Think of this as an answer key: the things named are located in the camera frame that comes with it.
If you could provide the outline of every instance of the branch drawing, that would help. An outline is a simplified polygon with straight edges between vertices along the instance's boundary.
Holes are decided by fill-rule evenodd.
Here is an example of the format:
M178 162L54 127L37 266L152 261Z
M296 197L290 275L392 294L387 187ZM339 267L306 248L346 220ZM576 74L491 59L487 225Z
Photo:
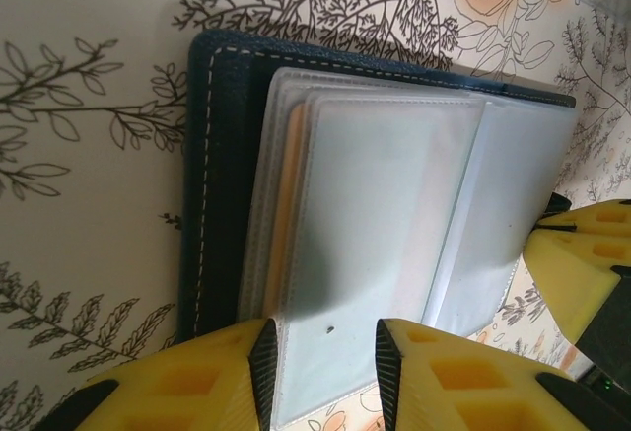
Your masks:
M160 150L172 152L184 136L186 74L173 63L154 66L151 79L156 99L141 105L86 105L85 96L106 96L102 78L118 71L123 63L106 61L116 39L90 44L75 38L78 58L68 62L49 46L39 48L41 61L30 64L23 52L7 41L6 67L0 66L0 196L9 188L25 200L27 193L58 196L60 191L48 178L61 177L71 169L56 163L22 165L21 150L29 144L31 124L47 122L61 140L80 142L77 114L100 112L111 116L109 134L120 149L140 150L141 141L152 140Z
M225 28L449 69L454 17L437 0L180 0L173 25Z
M28 429L43 409L43 392L39 385L18 399L18 381L0 389L0 431Z
M563 44L570 64L561 65L555 81L566 94L576 95L582 115L574 130L558 183L571 180L578 168L608 150L609 136L622 117L631 115L631 66L627 61L628 34L604 13L594 9L592 30L580 18L568 22ZM619 163L610 175L610 186L619 186L626 164Z
M165 224L169 224L171 226L174 226L174 229L176 229L177 231L181 231L181 217L178 215L171 215L168 212L165 212L164 214L161 214L160 216L158 216L161 219L165 220Z
M508 325L514 325L524 315L527 315L530 318L530 322L534 323L547 310L547 306L534 283L526 290L523 298L515 296L514 300L514 303L507 303L500 308L502 320L507 321Z
M29 348L64 339L50 355L50 360L90 350L90 355L84 354L68 372L80 372L114 360L121 362L137 359L149 338L174 307L174 304L166 304L154 310L124 342L116 346L115 343L119 343L120 330L128 320L132 308L138 303L138 298L120 303L103 320L101 301L104 295L93 296L68 322L64 321L64 314L70 304L70 292L59 293L43 307L39 283L34 281L25 287L22 275L18 272L9 274L9 267L9 262L0 264L0 313L16 314L19 318L8 329L37 329L37 334L29 342Z

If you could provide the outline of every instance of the wallet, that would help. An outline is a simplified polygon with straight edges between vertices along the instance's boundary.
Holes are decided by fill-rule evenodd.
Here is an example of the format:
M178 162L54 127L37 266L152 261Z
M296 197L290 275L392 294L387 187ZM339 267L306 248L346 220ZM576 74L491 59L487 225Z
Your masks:
M200 34L190 48L188 61L178 303L180 341L226 327L239 318L261 130L269 86L280 68L302 68L410 85L463 89L524 100L542 107L572 108L575 105L575 100L569 96L427 69L411 63L235 31L211 30ZM501 105L498 105L495 116L502 116ZM550 137L550 143L554 143L554 137ZM515 141L506 140L506 145L510 144L515 144ZM557 150L561 156L563 151L563 148ZM501 157L501 151L486 156ZM554 160L554 163L558 168L560 159ZM490 164L486 170L491 173L497 169ZM549 193L543 194L541 209L545 207ZM509 212L515 208L511 202L505 202L493 212L492 205L481 203L473 217L483 218L490 214L498 224L497 229L505 229L507 226L500 227L497 221L504 222L502 209ZM447 289L448 286L446 283L442 287ZM497 305L492 305L491 309L497 309ZM434 316L434 323L439 323L438 309ZM450 320L444 320L442 329L450 330Z

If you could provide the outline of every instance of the card holder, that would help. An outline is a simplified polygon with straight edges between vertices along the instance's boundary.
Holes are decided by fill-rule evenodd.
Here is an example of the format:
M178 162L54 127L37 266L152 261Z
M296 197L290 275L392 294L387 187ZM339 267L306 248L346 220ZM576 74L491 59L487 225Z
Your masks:
M268 313L274 429L376 380L378 319L421 321L484 102L328 91L305 106L285 281Z
M269 85L281 67L379 78L571 108L573 98L329 48L213 30L189 52L178 339L237 320Z

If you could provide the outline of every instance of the patterned surface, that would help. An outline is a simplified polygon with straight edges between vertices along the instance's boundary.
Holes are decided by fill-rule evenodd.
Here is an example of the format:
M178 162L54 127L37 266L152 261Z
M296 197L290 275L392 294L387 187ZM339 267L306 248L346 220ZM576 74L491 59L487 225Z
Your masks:
M574 0L0 0L0 21L1 430L171 343L183 71L202 29L556 87L583 113L558 191L578 206L631 197L627 32ZM523 265L472 339L586 365ZM383 427L371 390L295 429Z

